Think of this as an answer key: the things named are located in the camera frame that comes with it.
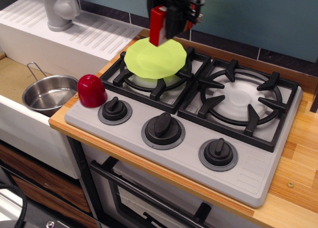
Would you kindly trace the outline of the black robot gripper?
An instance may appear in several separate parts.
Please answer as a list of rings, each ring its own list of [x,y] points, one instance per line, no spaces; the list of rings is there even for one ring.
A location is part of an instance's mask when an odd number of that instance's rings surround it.
[[[202,22],[201,7],[205,0],[147,0],[148,16],[151,10],[159,5],[167,8],[165,34],[167,39],[191,29],[191,23]]]

